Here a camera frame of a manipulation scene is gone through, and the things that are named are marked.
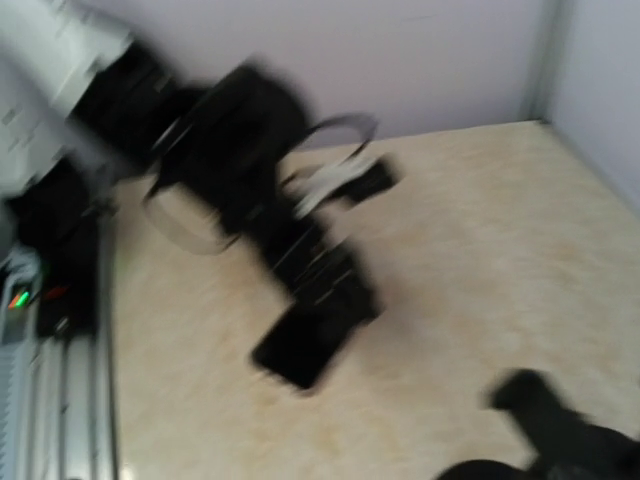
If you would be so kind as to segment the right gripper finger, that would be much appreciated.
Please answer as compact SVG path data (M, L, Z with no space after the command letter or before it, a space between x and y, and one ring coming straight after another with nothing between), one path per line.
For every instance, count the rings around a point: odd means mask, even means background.
M525 468L467 460L441 479L637 479L639 441L589 422L571 409L537 370L511 371L488 394L490 408L509 415L534 451Z

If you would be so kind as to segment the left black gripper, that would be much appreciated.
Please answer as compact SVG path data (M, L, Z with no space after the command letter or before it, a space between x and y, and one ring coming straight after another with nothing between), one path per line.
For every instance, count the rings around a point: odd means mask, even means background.
M293 204L260 205L249 214L249 238L271 274L294 301L348 326L380 316L380 302L355 251L329 239L316 215L295 215Z

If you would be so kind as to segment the phone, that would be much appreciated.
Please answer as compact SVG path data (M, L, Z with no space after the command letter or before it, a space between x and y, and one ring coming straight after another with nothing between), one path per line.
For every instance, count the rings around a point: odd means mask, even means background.
M251 352L253 365L299 391L310 391L358 324L320 308L292 305Z

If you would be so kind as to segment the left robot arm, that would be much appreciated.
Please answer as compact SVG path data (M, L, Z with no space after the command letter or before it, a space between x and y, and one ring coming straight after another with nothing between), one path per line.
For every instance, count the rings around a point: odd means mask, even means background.
M327 241L314 211L385 189L383 164L357 148L298 195L279 177L281 161L320 130L349 126L368 145L370 116L314 121L289 85L250 61L212 83L181 81L126 26L73 1L3 2L1 50L61 117L137 167L157 166L154 193L183 186L227 236L248 238L304 314L339 330L379 315L356 256Z

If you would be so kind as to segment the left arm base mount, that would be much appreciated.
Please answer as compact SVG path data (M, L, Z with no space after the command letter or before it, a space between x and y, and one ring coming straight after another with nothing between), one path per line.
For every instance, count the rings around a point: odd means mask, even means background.
M99 221L84 176L62 160L5 205L17 221L19 241L34 248L42 262L37 334L95 333Z

